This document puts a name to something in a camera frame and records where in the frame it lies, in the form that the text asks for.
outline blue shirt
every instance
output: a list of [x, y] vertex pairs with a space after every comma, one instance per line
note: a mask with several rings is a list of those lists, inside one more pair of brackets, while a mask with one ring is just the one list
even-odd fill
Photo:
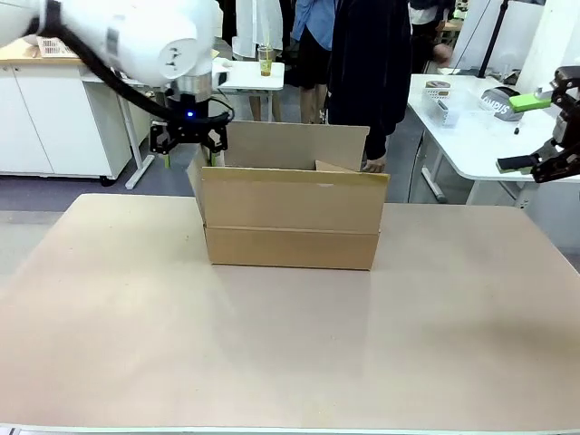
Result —
[[325, 50], [333, 49], [334, 16], [338, 0], [297, 0], [292, 37], [300, 41], [305, 27]]

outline person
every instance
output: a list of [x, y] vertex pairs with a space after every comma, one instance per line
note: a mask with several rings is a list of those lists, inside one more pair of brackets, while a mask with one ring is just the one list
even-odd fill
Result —
[[411, 87], [407, 0], [339, 0], [328, 121], [371, 127], [363, 170], [383, 172], [387, 136], [405, 116]]
[[333, 47], [337, 0], [297, 0], [292, 37], [300, 41], [298, 83], [300, 118], [304, 124], [320, 123], [326, 99], [328, 66]]
[[[219, 0], [220, 7], [224, 11], [223, 37], [225, 41], [231, 41], [235, 59], [256, 60], [256, 48], [259, 45], [269, 45], [274, 49], [275, 56], [282, 52], [284, 48], [282, 1]], [[254, 121], [261, 121], [262, 104], [260, 97], [249, 97], [249, 100]], [[274, 120], [281, 122], [280, 96], [277, 92], [274, 92], [272, 111]]]
[[411, 0], [409, 15], [413, 27], [412, 73], [421, 74], [428, 61], [445, 56], [441, 47], [433, 52], [437, 33], [443, 30], [450, 12], [455, 8], [455, 0]]

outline beige tabletop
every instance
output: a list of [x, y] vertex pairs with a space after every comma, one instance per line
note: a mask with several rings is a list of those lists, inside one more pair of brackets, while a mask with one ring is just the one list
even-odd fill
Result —
[[195, 199], [82, 196], [3, 295], [6, 424], [580, 429], [580, 279], [514, 208], [387, 205], [369, 273], [212, 266]]
[[23, 39], [18, 39], [6, 47], [0, 48], [0, 64], [57, 64], [57, 65], [82, 65], [78, 58], [43, 58], [40, 49], [30, 45]]

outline plastic cup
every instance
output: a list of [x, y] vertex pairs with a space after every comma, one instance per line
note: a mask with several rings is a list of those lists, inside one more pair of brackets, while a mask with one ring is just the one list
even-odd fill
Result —
[[272, 74], [273, 57], [274, 50], [272, 50], [272, 47], [260, 45], [257, 48], [257, 59], [260, 62], [260, 73], [264, 77], [269, 77], [270, 74]]

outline cardboard box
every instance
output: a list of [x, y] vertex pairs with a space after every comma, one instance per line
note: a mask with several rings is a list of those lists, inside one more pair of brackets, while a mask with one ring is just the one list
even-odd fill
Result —
[[369, 270], [388, 175], [358, 172], [366, 127], [232, 122], [221, 166], [188, 168], [214, 264]]

